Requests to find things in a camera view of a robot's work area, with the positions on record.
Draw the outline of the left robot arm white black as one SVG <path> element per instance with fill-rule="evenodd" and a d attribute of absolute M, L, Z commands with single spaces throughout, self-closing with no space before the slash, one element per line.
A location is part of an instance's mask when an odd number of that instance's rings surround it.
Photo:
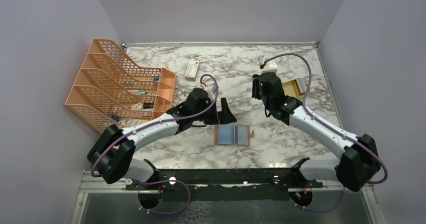
<path fill-rule="evenodd" d="M 180 134 L 194 122 L 205 125 L 227 125 L 237 121 L 228 107 L 226 98 L 220 99 L 217 110 L 218 89 L 195 88 L 181 104 L 170 108 L 159 117 L 133 127 L 107 127 L 87 155 L 92 164 L 90 173 L 101 177 L 107 184 L 121 178 L 137 179 L 146 189 L 157 185 L 158 176 L 148 161 L 138 161 L 134 153 L 157 140 Z"/>

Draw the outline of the tan leather card holder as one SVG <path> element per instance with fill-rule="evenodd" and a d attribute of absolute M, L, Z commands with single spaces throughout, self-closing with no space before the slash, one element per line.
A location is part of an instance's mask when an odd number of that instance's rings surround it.
<path fill-rule="evenodd" d="M 217 146 L 249 147 L 253 137 L 254 131 L 250 130 L 249 125 L 216 125 L 214 144 Z"/>

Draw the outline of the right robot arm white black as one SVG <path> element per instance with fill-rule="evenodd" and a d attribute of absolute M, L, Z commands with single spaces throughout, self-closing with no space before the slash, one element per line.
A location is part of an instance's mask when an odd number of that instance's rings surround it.
<path fill-rule="evenodd" d="M 359 191 L 380 170 L 374 139 L 359 137 L 314 115 L 299 99 L 287 96 L 274 72 L 254 74 L 252 97 L 261 100 L 265 116 L 303 131 L 331 151 L 335 158 L 297 162 L 290 182 L 303 187 L 311 180 L 338 181 L 351 191 Z"/>

